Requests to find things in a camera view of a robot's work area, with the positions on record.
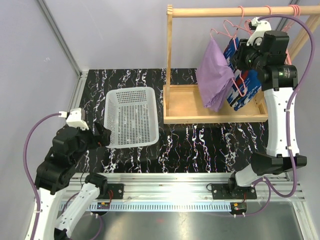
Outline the purple trousers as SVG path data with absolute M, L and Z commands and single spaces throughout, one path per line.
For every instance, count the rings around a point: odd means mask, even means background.
M 195 74 L 203 106 L 218 112 L 233 85 L 235 75 L 214 38 L 209 40 Z

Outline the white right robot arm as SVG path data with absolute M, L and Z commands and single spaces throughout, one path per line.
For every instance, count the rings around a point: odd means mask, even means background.
M 256 152 L 251 163 L 234 175 L 234 181 L 227 185 L 227 193 L 239 198 L 245 187 L 265 182 L 270 187 L 267 175 L 292 172 L 291 197 L 297 189 L 297 169 L 306 166 L 307 157 L 300 155 L 295 130 L 295 98 L 298 91 L 298 70 L 292 64 L 285 64 L 289 36 L 286 32 L 256 30 L 249 39 L 241 39 L 232 65 L 241 71 L 254 70 L 261 83 L 268 112 L 268 143 L 265 153 Z

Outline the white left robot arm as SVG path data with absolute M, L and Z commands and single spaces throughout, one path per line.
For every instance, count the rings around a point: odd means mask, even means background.
M 107 196 L 107 177 L 90 173 L 69 207 L 58 216 L 63 196 L 76 173 L 82 156 L 92 149 L 110 144 L 111 131 L 95 122 L 98 134 L 91 129 L 64 126 L 52 140 L 44 162 L 36 170 L 35 187 L 39 191 L 32 240 L 68 240 L 90 203 Z

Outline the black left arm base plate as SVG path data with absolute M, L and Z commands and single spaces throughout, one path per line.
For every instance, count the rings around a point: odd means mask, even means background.
M 110 197 L 112 200 L 122 200 L 124 195 L 123 183 L 108 183 L 107 191 L 100 193 L 97 197 L 98 200 L 109 200 Z

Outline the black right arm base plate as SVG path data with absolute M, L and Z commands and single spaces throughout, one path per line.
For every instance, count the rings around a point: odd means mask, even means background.
M 230 187 L 227 183 L 208 183 L 206 189 L 214 200 L 256 200 L 254 187 Z

